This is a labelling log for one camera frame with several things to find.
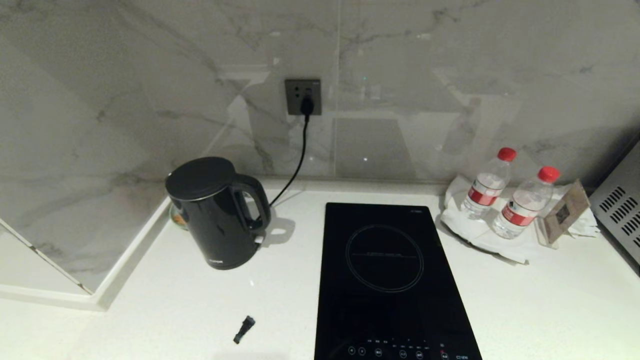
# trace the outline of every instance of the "red label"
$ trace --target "red label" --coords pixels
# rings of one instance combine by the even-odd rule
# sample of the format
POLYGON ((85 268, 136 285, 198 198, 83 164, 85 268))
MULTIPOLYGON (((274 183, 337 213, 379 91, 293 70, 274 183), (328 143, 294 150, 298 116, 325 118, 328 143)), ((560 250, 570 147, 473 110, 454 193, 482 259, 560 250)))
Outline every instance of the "red label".
POLYGON ((497 196, 485 195, 477 191, 475 188, 469 189, 469 197, 474 202, 484 206, 490 206, 495 202, 495 199, 498 199, 497 196))
POLYGON ((505 219, 507 219, 507 221, 509 221, 510 223, 512 223, 513 225, 517 225, 517 226, 527 226, 529 224, 531 224, 531 222, 533 221, 533 219, 536 218, 536 215, 534 214, 533 216, 522 216, 519 215, 517 213, 515 213, 511 208, 512 206, 509 206, 510 204, 513 203, 512 201, 509 201, 509 203, 507 203, 504 208, 502 209, 502 216, 504 216, 505 219))

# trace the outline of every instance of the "red bottle cap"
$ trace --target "red bottle cap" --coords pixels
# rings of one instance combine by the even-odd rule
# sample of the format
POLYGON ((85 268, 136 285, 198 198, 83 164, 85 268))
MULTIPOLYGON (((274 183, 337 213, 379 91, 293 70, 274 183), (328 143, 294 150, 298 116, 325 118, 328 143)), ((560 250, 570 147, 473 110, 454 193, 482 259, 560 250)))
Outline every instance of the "red bottle cap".
POLYGON ((502 161, 512 162, 518 153, 510 147, 503 147, 498 152, 498 159, 502 161))
POLYGON ((554 167, 543 167, 538 172, 538 179, 545 183, 552 184, 554 181, 558 180, 558 177, 560 177, 560 171, 554 167))

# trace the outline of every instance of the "water bottle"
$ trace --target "water bottle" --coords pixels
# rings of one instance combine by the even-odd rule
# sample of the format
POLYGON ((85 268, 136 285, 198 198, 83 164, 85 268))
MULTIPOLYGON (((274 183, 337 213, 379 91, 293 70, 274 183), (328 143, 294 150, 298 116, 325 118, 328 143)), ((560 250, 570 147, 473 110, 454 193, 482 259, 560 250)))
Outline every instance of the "water bottle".
POLYGON ((515 150, 503 147, 496 158, 483 166, 462 203, 462 211, 468 218, 479 219, 489 211, 495 199, 509 183, 511 178, 509 166, 515 158, 515 150))
POLYGON ((543 167, 538 176, 526 180, 493 221, 493 231, 505 239, 514 239, 547 206, 554 193, 553 183, 560 176, 554 167, 543 167))

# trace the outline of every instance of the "kettle handle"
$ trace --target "kettle handle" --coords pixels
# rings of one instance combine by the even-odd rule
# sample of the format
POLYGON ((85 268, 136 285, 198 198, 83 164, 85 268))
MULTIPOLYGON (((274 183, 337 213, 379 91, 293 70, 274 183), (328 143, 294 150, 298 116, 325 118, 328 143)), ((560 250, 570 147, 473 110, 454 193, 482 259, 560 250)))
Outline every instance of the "kettle handle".
MULTIPOLYGON (((249 231, 255 233, 257 231, 265 230, 271 222, 271 208, 269 207, 267 195, 264 193, 264 189, 260 184, 260 181, 251 176, 236 174, 232 187, 235 192, 246 192, 251 195, 251 197, 253 197, 253 199, 255 200, 256 206, 258 207, 260 216, 258 217, 258 219, 249 221, 247 223, 249 231)), ((248 213, 244 197, 238 196, 238 199, 243 202, 239 205, 240 210, 245 213, 243 214, 244 217, 247 219, 251 219, 251 215, 248 213)))

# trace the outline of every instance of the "power cord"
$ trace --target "power cord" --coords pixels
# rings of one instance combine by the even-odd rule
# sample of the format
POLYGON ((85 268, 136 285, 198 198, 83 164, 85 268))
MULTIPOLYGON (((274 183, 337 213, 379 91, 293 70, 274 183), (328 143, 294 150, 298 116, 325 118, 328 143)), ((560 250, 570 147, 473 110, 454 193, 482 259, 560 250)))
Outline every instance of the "power cord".
POLYGON ((300 155, 300 162, 298 162, 298 167, 296 168, 296 171, 293 173, 293 176, 291 177, 289 182, 284 186, 278 196, 276 196, 275 199, 273 199, 271 203, 269 203, 269 207, 273 207, 273 204, 276 203, 276 201, 280 198, 284 191, 286 191, 289 185, 293 183, 293 180, 296 178, 298 172, 300 171, 300 167, 302 167, 302 161, 305 159, 305 151, 307 150, 307 126, 309 125, 309 116, 311 116, 311 113, 314 112, 314 101, 311 99, 311 97, 305 96, 305 98, 302 99, 302 103, 300 104, 300 112, 302 112, 302 115, 305 116, 305 128, 302 130, 302 154, 300 155))

